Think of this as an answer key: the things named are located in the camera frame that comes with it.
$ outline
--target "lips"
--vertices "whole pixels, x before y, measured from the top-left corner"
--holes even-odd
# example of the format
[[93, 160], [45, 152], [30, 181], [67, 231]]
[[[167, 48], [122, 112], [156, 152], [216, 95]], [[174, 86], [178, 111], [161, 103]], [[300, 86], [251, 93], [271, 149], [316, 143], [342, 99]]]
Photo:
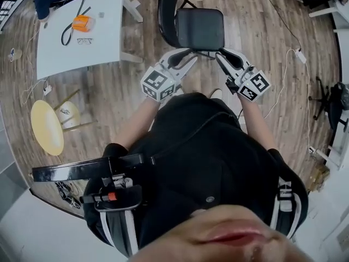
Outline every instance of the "lips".
[[241, 219], [218, 224], [203, 242], [241, 247], [251, 243], [262, 244], [266, 241], [267, 229], [261, 223]]

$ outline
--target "office chair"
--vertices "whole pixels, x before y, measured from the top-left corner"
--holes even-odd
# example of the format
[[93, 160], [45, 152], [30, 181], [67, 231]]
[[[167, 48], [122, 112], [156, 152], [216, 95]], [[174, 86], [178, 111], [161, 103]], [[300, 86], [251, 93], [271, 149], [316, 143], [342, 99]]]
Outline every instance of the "office chair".
[[313, 119], [317, 120], [320, 114], [323, 113], [323, 111], [326, 111], [328, 113], [328, 120], [331, 129], [333, 129], [333, 131], [336, 131], [338, 123], [342, 123], [344, 125], [343, 131], [346, 132], [349, 124], [349, 119], [347, 119], [346, 121], [341, 119], [342, 111], [344, 109], [341, 102], [341, 95], [343, 92], [341, 84], [338, 82], [333, 87], [331, 87], [330, 91], [328, 86], [326, 86], [325, 93], [321, 79], [317, 76], [316, 80], [320, 84], [321, 99], [313, 99], [311, 96], [309, 96], [309, 100], [317, 101], [321, 103], [321, 105], [317, 115], [313, 116]]
[[197, 8], [189, 0], [183, 0], [176, 10], [178, 1], [159, 0], [158, 25], [163, 39], [170, 46], [187, 47], [201, 55], [202, 51], [218, 51], [224, 47], [222, 12]]

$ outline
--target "white table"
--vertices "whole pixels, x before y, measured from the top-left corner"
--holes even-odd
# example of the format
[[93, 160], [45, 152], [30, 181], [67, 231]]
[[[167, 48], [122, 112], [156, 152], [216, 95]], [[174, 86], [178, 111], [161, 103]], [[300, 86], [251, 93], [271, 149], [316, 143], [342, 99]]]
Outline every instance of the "white table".
[[[72, 23], [82, 0], [74, 0], [57, 9], [50, 16], [46, 28], [40, 25], [37, 79], [65, 71], [88, 67], [96, 64], [126, 60], [141, 63], [143, 59], [121, 51], [122, 12], [123, 7], [135, 18], [142, 22], [143, 18], [137, 11], [137, 1], [130, 0], [85, 0], [80, 14], [88, 7], [86, 13], [95, 19], [95, 25], [90, 32], [74, 30], [71, 41], [67, 46], [62, 45], [61, 35], [64, 29]], [[68, 30], [64, 41], [69, 38]], [[91, 44], [77, 43], [77, 38], [92, 38]]]
[[339, 13], [347, 22], [349, 22], [349, 3], [342, 5], [338, 0], [335, 2], [329, 2], [330, 7], [327, 9], [315, 11], [310, 13], [310, 17], [315, 17], [319, 15]]

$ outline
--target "eyeglasses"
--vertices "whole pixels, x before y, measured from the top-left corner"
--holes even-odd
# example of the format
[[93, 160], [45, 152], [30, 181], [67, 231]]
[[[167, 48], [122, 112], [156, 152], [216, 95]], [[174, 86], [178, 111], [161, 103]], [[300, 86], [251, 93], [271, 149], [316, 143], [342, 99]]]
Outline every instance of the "eyeglasses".
[[90, 45], [92, 44], [92, 38], [78, 38], [76, 39], [77, 40], [77, 43], [79, 45], [82, 45], [82, 44], [86, 44], [86, 45]]

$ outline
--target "chair backrest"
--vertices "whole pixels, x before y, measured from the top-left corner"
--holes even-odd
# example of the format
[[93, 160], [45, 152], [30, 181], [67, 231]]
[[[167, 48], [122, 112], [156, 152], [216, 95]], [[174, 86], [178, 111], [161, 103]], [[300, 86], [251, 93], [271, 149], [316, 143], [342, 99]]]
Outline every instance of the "chair backrest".
[[[185, 4], [190, 4], [196, 8], [189, 0], [183, 0], [181, 8]], [[158, 25], [163, 39], [173, 47], [181, 47], [177, 38], [177, 30], [175, 24], [176, 6], [178, 0], [159, 0], [158, 4]]]

